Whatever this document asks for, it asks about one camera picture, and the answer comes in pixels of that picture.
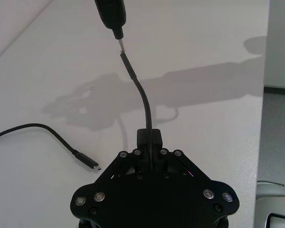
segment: round screw head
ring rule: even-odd
[[[104,199],[105,199],[105,194],[104,194],[103,192],[98,192],[98,193],[96,193],[95,196],[94,196],[94,200],[95,200],[96,202],[101,202],[101,201],[103,201]]]
[[[76,204],[77,206],[84,205],[84,203],[86,202],[85,200],[86,200],[86,198],[83,197],[83,196],[78,197],[78,198],[75,200],[75,204]]]
[[[140,155],[140,154],[141,154],[141,151],[136,150],[136,151],[134,151],[134,154],[135,154],[135,155]]]
[[[142,176],[141,174],[138,174],[138,175],[136,176],[136,178],[139,179],[139,180],[141,180],[141,179],[143,178],[143,176]]]
[[[127,156],[127,153],[126,152],[121,152],[120,155],[122,158],[125,158]]]
[[[95,215],[95,214],[97,214],[97,208],[96,208],[96,207],[91,207],[90,210],[89,210],[89,214],[90,214],[90,215]]]
[[[161,150],[161,154],[167,154],[168,153],[168,151],[166,151],[166,150]]]
[[[204,190],[204,197],[206,197],[207,199],[211,200],[214,198],[214,193],[213,191],[209,190],[209,189],[206,189]]]
[[[222,206],[219,205],[218,203],[213,204],[213,209],[214,209],[216,212],[222,212],[222,211],[223,211]]]
[[[181,152],[180,152],[180,151],[176,151],[176,152],[174,152],[174,154],[175,154],[176,156],[181,156]]]
[[[232,202],[233,201],[233,197],[230,193],[223,193],[223,199],[226,200],[227,202]]]

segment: tabletop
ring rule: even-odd
[[[163,146],[180,149],[240,208],[252,227],[268,0],[126,0],[129,60]],[[92,0],[54,0],[0,57],[0,131],[53,127],[104,170],[136,147],[145,126],[135,85]],[[0,138],[0,228],[75,228],[69,203],[91,171],[46,131]]]

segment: black cable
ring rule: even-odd
[[[17,131],[17,130],[21,130],[23,128],[28,128],[28,127],[40,127],[40,128],[48,130],[81,162],[83,162],[84,164],[86,164],[87,166],[89,166],[92,169],[94,169],[94,168],[100,169],[98,167],[98,163],[97,162],[95,162],[94,160],[92,160],[91,158],[86,156],[85,154],[75,150],[56,131],[54,131],[49,126],[41,124],[41,123],[30,123],[30,124],[28,123],[28,124],[24,124],[24,125],[20,125],[20,126],[17,126],[17,127],[13,127],[13,128],[7,129],[7,130],[5,130],[5,131],[0,133],[0,137],[4,136],[5,134],[11,133],[11,132],[14,132],[14,131]]]
[[[120,54],[120,57],[123,60],[123,64],[125,68],[127,69],[130,78],[134,81],[141,97],[142,97],[142,102],[144,106],[144,111],[146,115],[146,130],[147,130],[147,142],[148,142],[148,152],[149,152],[149,165],[151,170],[153,169],[153,154],[152,154],[152,119],[151,119],[151,110],[150,110],[150,105],[149,101],[147,98],[147,95],[142,87],[142,85],[139,83],[137,76],[128,60],[127,55],[122,52]]]

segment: metal connector tip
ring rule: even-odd
[[[124,51],[124,42],[123,42],[123,39],[119,39],[119,40],[118,40],[118,43],[119,43],[119,45],[120,45],[120,47],[121,47],[121,49],[122,49],[122,52],[125,53],[125,51]]]

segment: gray floor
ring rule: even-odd
[[[285,95],[264,94],[257,179],[285,184]]]

